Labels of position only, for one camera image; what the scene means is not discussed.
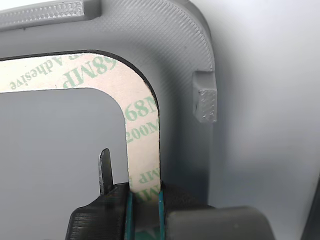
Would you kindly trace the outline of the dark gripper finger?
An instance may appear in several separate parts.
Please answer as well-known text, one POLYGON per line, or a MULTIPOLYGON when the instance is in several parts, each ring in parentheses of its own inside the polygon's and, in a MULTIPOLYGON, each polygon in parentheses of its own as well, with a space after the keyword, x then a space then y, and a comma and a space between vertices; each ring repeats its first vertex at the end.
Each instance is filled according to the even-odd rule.
POLYGON ((98 160, 100 195, 70 215, 67 240, 135 239, 134 196, 129 182, 114 184, 110 150, 98 160))
POLYGON ((162 240, 272 240, 268 219, 256 208, 216 208, 186 190, 161 184, 158 197, 162 240))

